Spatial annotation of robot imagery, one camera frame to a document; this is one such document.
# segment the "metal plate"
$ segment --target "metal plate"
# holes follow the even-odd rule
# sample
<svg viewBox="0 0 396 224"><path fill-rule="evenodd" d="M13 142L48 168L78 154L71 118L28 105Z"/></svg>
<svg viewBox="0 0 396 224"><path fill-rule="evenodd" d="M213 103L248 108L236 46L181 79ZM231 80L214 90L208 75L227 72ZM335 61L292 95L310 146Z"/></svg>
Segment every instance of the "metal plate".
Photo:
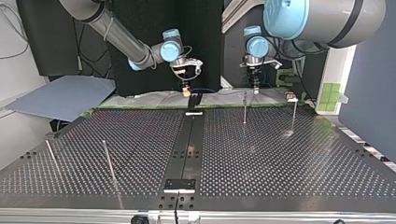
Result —
<svg viewBox="0 0 396 224"><path fill-rule="evenodd" d="M321 117L292 108L205 112L193 210L396 212L396 174Z"/></svg>
<svg viewBox="0 0 396 224"><path fill-rule="evenodd" d="M173 209L163 186L180 178L167 171L182 122L176 110L98 111L51 142L57 160L42 146L2 171L0 206Z"/></svg>

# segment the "metal bracket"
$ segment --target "metal bracket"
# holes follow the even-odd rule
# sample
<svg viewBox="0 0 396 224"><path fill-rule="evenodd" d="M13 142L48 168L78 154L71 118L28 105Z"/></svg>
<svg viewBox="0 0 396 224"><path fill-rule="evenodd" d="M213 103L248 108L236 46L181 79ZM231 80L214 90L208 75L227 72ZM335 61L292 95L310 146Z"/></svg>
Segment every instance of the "metal bracket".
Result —
<svg viewBox="0 0 396 224"><path fill-rule="evenodd" d="M166 180L164 193L195 193L194 179L168 179Z"/></svg>
<svg viewBox="0 0 396 224"><path fill-rule="evenodd" d="M221 31L227 33L252 8L263 4L263 0L233 0L222 14Z"/></svg>
<svg viewBox="0 0 396 224"><path fill-rule="evenodd" d="M201 217L199 212L191 212L189 215L188 224L201 224Z"/></svg>
<svg viewBox="0 0 396 224"><path fill-rule="evenodd" d="M340 94L339 102L346 105L349 102L349 98L344 94Z"/></svg>

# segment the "metal rod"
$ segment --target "metal rod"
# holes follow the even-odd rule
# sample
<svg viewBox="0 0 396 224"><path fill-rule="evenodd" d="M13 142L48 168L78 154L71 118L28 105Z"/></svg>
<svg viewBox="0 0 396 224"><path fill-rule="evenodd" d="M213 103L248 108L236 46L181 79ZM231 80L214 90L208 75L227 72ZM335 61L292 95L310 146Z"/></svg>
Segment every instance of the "metal rod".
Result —
<svg viewBox="0 0 396 224"><path fill-rule="evenodd" d="M247 113L248 113L248 107L245 105L244 124L248 123L248 122L247 122Z"/></svg>
<svg viewBox="0 0 396 224"><path fill-rule="evenodd" d="M293 120L295 120L295 119L296 119L296 113L297 113L297 104L298 104L298 102L295 102L295 103L294 103L294 110L293 110Z"/></svg>
<svg viewBox="0 0 396 224"><path fill-rule="evenodd" d="M53 154L52 146L50 145L50 140L46 140L47 148L49 149L50 156L53 160L56 160L55 154Z"/></svg>
<svg viewBox="0 0 396 224"><path fill-rule="evenodd" d="M112 175L112 177L113 177L113 180L114 180L114 181L117 181L117 178L116 178L116 175L115 175L114 169L113 169L113 163L111 162L110 154L108 153L108 148L107 148L107 142L106 142L106 140L103 140L103 141L102 141L102 144L103 144L103 148L105 149L105 153L106 153L106 157L107 157L107 162L108 162L108 167L110 168L110 172L111 172L111 175Z"/></svg>
<svg viewBox="0 0 396 224"><path fill-rule="evenodd" d="M244 124L248 123L248 93L245 92L244 97Z"/></svg>

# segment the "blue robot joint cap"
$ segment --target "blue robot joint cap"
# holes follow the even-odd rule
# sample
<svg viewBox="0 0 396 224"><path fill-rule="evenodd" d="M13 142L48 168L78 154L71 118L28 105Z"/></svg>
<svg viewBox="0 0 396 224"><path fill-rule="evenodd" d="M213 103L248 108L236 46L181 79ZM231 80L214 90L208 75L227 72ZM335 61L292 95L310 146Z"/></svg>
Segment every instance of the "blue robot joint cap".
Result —
<svg viewBox="0 0 396 224"><path fill-rule="evenodd" d="M262 36L253 36L247 42L247 53L256 58L263 58L269 51L268 40Z"/></svg>
<svg viewBox="0 0 396 224"><path fill-rule="evenodd" d="M175 61L181 52L181 46L173 40L166 41L161 46L161 56L169 63Z"/></svg>
<svg viewBox="0 0 396 224"><path fill-rule="evenodd" d="M180 31L178 29L167 30L163 32L163 39L172 38L172 37L180 37Z"/></svg>
<svg viewBox="0 0 396 224"><path fill-rule="evenodd" d="M262 28L259 25L249 26L244 30L244 36L248 35L261 35Z"/></svg>

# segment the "metal clamp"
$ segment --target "metal clamp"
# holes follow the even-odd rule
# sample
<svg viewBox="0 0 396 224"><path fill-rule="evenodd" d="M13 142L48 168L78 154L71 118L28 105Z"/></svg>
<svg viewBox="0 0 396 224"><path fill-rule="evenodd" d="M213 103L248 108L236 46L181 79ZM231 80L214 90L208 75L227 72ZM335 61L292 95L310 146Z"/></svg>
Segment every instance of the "metal clamp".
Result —
<svg viewBox="0 0 396 224"><path fill-rule="evenodd" d="M263 0L233 0L222 14L221 31L227 33L252 8L263 4Z"/></svg>
<svg viewBox="0 0 396 224"><path fill-rule="evenodd" d="M195 75L199 76L202 73L202 69L201 69L202 65L204 65L204 63L201 60L189 58L189 59L184 59L182 61L176 60L174 63L171 63L170 66L172 69L187 67L187 66L195 66Z"/></svg>

